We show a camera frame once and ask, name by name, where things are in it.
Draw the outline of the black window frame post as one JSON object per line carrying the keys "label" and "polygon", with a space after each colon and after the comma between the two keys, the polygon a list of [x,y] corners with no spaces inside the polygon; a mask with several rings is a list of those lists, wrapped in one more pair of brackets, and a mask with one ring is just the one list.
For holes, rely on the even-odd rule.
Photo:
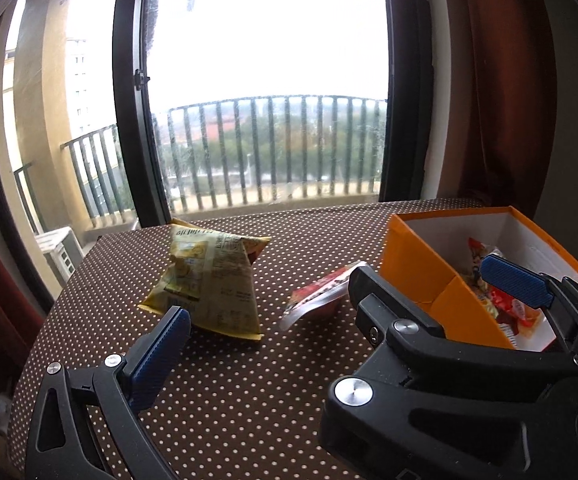
{"label": "black window frame post", "polygon": [[112,76],[123,164],[140,226],[170,221],[149,105],[146,52],[148,0],[115,0]]}

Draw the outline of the yellow honey butter chip bag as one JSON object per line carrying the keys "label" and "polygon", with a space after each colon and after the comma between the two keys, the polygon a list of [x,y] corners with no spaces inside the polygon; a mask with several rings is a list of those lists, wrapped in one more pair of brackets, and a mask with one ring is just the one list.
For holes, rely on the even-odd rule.
{"label": "yellow honey butter chip bag", "polygon": [[193,325],[228,337],[259,341],[252,266],[270,243],[175,220],[168,263],[140,309],[163,315],[186,309]]}

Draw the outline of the white air conditioner unit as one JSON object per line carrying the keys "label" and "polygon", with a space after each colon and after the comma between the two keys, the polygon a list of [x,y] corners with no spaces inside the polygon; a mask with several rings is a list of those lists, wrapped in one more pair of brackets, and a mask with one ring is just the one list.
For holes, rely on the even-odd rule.
{"label": "white air conditioner unit", "polygon": [[62,287],[66,285],[84,260],[84,253],[69,226],[35,236],[36,243]]}

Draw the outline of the orange cardboard box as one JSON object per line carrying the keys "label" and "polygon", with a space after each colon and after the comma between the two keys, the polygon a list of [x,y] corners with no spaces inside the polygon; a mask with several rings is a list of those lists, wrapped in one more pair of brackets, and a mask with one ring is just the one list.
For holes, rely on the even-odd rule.
{"label": "orange cardboard box", "polygon": [[467,283],[473,270],[469,240],[506,259],[554,278],[578,283],[578,261],[512,207],[394,214],[388,223],[380,275],[443,326],[453,341],[539,352],[556,335],[541,314],[533,325],[494,320],[485,295]]}

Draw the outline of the red clear corn snack pack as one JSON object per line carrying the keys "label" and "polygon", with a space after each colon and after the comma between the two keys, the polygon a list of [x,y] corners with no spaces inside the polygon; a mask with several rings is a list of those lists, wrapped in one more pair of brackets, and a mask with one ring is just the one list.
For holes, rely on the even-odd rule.
{"label": "red clear corn snack pack", "polygon": [[332,315],[348,297],[351,274],[367,266],[366,261],[355,261],[292,292],[282,311],[278,330],[287,332],[303,318],[326,318]]}

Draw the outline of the balcony metal railing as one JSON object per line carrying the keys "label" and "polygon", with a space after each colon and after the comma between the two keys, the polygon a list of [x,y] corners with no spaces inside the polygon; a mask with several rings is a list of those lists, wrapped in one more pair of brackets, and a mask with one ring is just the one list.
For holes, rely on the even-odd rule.
{"label": "balcony metal railing", "polygon": [[[358,96],[251,96],[170,108],[152,116],[170,213],[288,200],[377,197],[386,136],[386,100]],[[120,135],[108,125],[66,141],[75,189],[93,228],[137,224]],[[35,234],[48,231],[32,185],[34,162],[13,166]]]}

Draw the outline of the red clear cookie snack bag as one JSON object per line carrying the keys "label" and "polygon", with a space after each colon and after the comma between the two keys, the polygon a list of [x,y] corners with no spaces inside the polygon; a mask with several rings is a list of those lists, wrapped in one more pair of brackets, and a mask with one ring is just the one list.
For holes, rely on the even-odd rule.
{"label": "red clear cookie snack bag", "polygon": [[504,254],[497,246],[484,244],[472,237],[468,238],[468,247],[472,263],[466,272],[461,273],[461,277],[474,292],[484,310],[500,327],[509,328],[515,335],[531,335],[543,317],[542,312],[528,307],[482,278],[482,260],[489,255],[503,257]]}

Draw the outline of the dark red curtain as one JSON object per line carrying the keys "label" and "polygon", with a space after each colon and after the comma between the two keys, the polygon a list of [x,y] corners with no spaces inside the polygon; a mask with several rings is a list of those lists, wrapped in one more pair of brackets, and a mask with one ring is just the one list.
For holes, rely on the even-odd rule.
{"label": "dark red curtain", "polygon": [[557,66],[544,0],[467,0],[477,170],[464,177],[490,204],[536,213],[557,119]]}

